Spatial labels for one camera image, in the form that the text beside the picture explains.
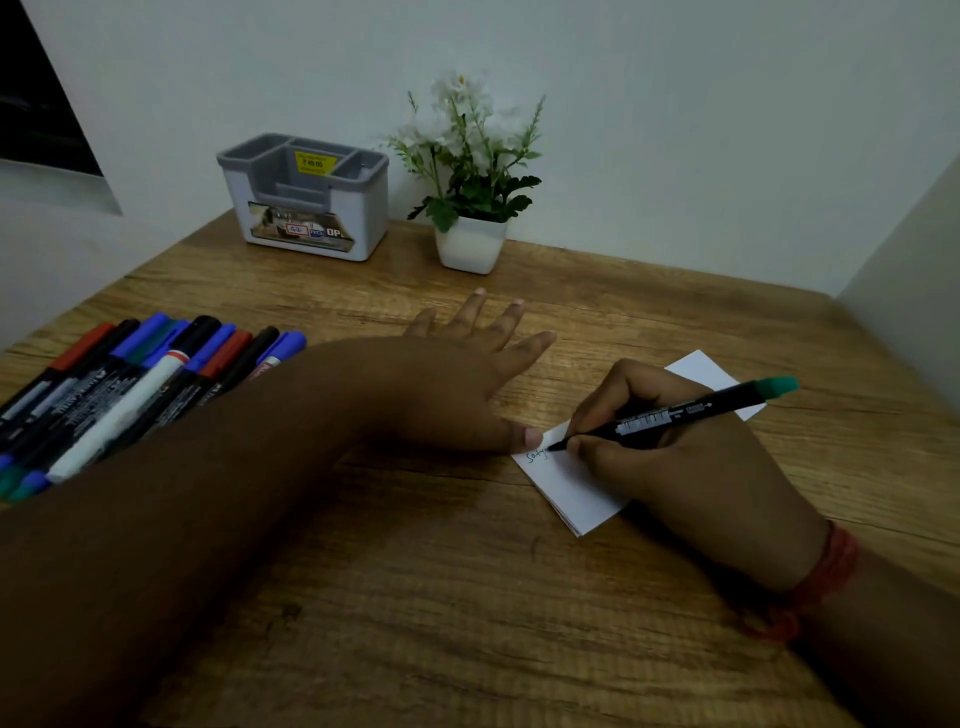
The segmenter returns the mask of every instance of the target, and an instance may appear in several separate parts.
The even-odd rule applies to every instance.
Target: white flower pot
[[[500,257],[506,237],[506,223],[460,217],[449,231],[437,231],[437,252],[447,268],[486,275]]]

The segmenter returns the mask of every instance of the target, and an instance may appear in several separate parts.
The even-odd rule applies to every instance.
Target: green marker
[[[20,485],[23,476],[27,474],[23,468],[11,465],[0,474],[0,500],[6,499]]]
[[[698,400],[661,407],[606,423],[583,434],[614,440],[627,448],[652,448],[656,446],[660,435],[668,427],[689,425],[714,415],[723,415],[743,407],[763,404],[793,392],[799,387],[800,384],[792,376],[772,376],[767,379],[745,381],[743,384],[735,384],[727,389],[710,392]],[[559,443],[554,443],[547,448],[547,451],[564,450],[569,440],[569,437],[564,437]]]

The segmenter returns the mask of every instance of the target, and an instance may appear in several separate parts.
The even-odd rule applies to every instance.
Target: desk organizer
[[[248,243],[366,260],[387,231],[384,154],[264,133],[217,161]]]

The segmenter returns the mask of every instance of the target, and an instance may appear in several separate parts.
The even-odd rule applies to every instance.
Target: price tag
[[[295,152],[297,157],[297,171],[304,175],[317,175],[325,177],[330,174],[330,170],[340,161],[337,157],[328,155],[315,155],[311,152]]]

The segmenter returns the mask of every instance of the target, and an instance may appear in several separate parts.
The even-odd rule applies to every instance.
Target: red thread bracelet
[[[767,612],[770,625],[755,629],[744,624],[747,634],[763,640],[788,643],[800,634],[800,613],[822,604],[850,581],[860,559],[860,546],[850,531],[833,521],[824,553],[803,581],[782,595]]]

